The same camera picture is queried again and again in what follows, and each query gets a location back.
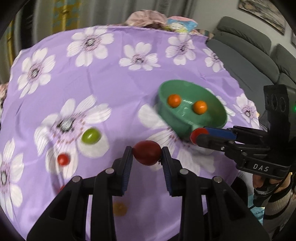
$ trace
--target blue object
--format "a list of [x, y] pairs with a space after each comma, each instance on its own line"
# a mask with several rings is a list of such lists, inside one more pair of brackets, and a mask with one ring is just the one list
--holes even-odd
[[128, 181], [131, 173], [131, 167], [133, 164], [133, 151], [131, 147], [126, 147], [126, 150], [123, 154], [121, 162], [124, 163], [124, 166], [123, 165], [120, 166], [120, 170], [122, 170], [123, 168], [122, 177], [121, 177], [122, 178], [121, 190], [122, 190], [122, 193], [124, 194], [128, 188]]
[[205, 127], [209, 135], [235, 141], [237, 136], [230, 130]]
[[175, 19], [168, 19], [167, 21], [169, 27], [173, 30], [181, 30], [185, 28], [188, 32], [191, 32], [197, 24], [192, 21], [180, 21]]
[[163, 173], [165, 176], [165, 184], [167, 187], [167, 191], [169, 192], [169, 194], [172, 196], [173, 195], [173, 188], [172, 188], [172, 174], [170, 172], [170, 168], [168, 166], [168, 161], [166, 159], [166, 155], [165, 155], [165, 150], [161, 150], [162, 152], [162, 166], [163, 166]]
[[[248, 208], [250, 208], [250, 207], [252, 207], [254, 205], [253, 200], [254, 200], [254, 195], [251, 195], [251, 196], [248, 197]], [[264, 209], [261, 208], [261, 207], [253, 207], [251, 209], [251, 212], [257, 218], [257, 220], [261, 224], [263, 224]]]

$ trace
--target white flower pattern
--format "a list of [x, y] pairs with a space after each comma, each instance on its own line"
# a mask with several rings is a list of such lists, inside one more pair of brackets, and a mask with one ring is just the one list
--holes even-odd
[[89, 66], [93, 57], [97, 59], [105, 59], [108, 56], [108, 49], [105, 45], [114, 41], [112, 33], [107, 33], [106, 26], [89, 27], [84, 33], [78, 32], [72, 36], [74, 40], [67, 47], [67, 57], [73, 57], [80, 53], [76, 58], [75, 65], [77, 67]]
[[202, 49], [209, 57], [205, 58], [205, 63], [207, 67], [212, 67], [214, 72], [219, 72], [224, 69], [224, 65], [211, 49]]
[[15, 66], [15, 64], [17, 63], [17, 61], [18, 61], [18, 59], [20, 58], [20, 56], [22, 55], [22, 52], [23, 52], [23, 50], [21, 50], [20, 52], [19, 52], [19, 54], [15, 57], [15, 59], [14, 59], [14, 61], [13, 61], [13, 63], [12, 63], [12, 66], [11, 67], [14, 67]]
[[51, 80], [49, 72], [55, 66], [55, 55], [50, 55], [44, 60], [47, 51], [47, 48], [38, 49], [33, 53], [31, 58], [27, 57], [23, 61], [23, 74], [17, 80], [18, 90], [23, 89], [20, 98], [24, 97], [27, 93], [34, 93], [39, 85], [46, 85]]
[[[208, 90], [208, 91], [211, 92], [213, 95], [215, 95], [214, 92], [213, 92], [211, 89], [206, 88], [206, 90]], [[225, 102], [225, 100], [223, 100], [223, 98], [222, 98], [221, 96], [217, 95], [216, 98], [217, 98], [217, 99], [221, 102], [221, 104], [224, 106], [224, 109], [225, 109], [226, 114], [227, 114], [227, 121], [232, 122], [231, 117], [234, 117], [234, 116], [235, 116], [235, 112], [227, 107], [227, 103]]]
[[248, 100], [244, 93], [236, 98], [236, 102], [237, 105], [233, 105], [235, 109], [241, 113], [248, 123], [251, 123], [252, 128], [259, 129], [258, 113], [254, 102]]
[[[102, 157], [109, 149], [108, 138], [101, 133], [100, 140], [93, 145], [82, 142], [82, 134], [89, 129], [91, 124], [104, 122], [111, 115], [108, 104], [95, 105], [93, 95], [84, 99], [75, 109], [75, 100], [69, 99], [62, 107], [60, 113], [47, 116], [34, 134], [38, 156], [43, 153], [45, 146], [53, 142], [53, 148], [46, 153], [46, 170], [49, 173], [59, 174], [62, 172], [64, 179], [69, 179], [75, 173], [78, 166], [79, 151], [86, 157]], [[60, 166], [57, 157], [61, 153], [70, 156], [70, 163]]]
[[13, 79], [13, 73], [12, 73], [12, 69], [10, 69], [9, 82], [12, 81], [12, 79]]
[[193, 51], [195, 46], [193, 45], [192, 39], [188, 34], [180, 33], [178, 38], [173, 36], [169, 37], [169, 46], [165, 50], [165, 56], [172, 58], [175, 65], [185, 65], [186, 60], [195, 60], [196, 55]]
[[215, 171], [213, 150], [198, 147], [191, 143], [184, 142], [177, 159], [183, 168], [186, 168], [197, 176], [200, 175], [200, 167], [213, 174]]
[[22, 204], [22, 190], [16, 184], [22, 177], [24, 163], [23, 154], [16, 155], [13, 159], [15, 150], [15, 140], [8, 141], [0, 154], [0, 206], [3, 211], [13, 220], [13, 208], [20, 207]]
[[145, 44], [143, 42], [138, 43], [135, 49], [131, 45], [125, 45], [123, 51], [127, 58], [120, 59], [119, 65], [122, 67], [128, 66], [129, 70], [143, 68], [147, 71], [152, 70], [153, 67], [160, 67], [157, 63], [157, 53], [148, 54], [151, 48], [151, 44]]
[[[148, 104], [143, 105], [138, 111], [138, 118], [143, 126], [155, 130], [160, 129], [160, 131], [150, 137], [147, 140], [157, 142], [160, 147], [167, 146], [170, 154], [172, 155], [175, 151], [176, 141], [178, 139], [176, 133], [164, 122], [164, 120], [157, 114]], [[157, 171], [162, 166], [156, 163], [150, 168], [154, 171]]]

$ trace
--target framed picture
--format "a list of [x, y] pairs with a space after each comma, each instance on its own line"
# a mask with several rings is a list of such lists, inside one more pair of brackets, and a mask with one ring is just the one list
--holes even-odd
[[296, 35], [292, 32], [291, 44], [296, 48]]
[[238, 8], [268, 23], [282, 35], [285, 34], [285, 18], [269, 0], [239, 0]]

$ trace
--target curtain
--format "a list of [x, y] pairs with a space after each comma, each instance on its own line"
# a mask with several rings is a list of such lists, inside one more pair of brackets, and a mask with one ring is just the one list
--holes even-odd
[[192, 18], [197, 0], [30, 0], [0, 40], [0, 83], [21, 49], [52, 34], [95, 25], [119, 24], [135, 11], [156, 10], [167, 17]]

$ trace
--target orange fruit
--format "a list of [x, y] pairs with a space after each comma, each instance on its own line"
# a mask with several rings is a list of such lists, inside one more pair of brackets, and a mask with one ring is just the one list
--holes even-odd
[[177, 94], [172, 94], [168, 97], [168, 105], [172, 108], [176, 108], [181, 104], [181, 97]]
[[199, 100], [193, 104], [193, 111], [198, 115], [202, 115], [207, 111], [207, 103]]
[[128, 208], [123, 202], [113, 202], [113, 214], [122, 217], [126, 214]]

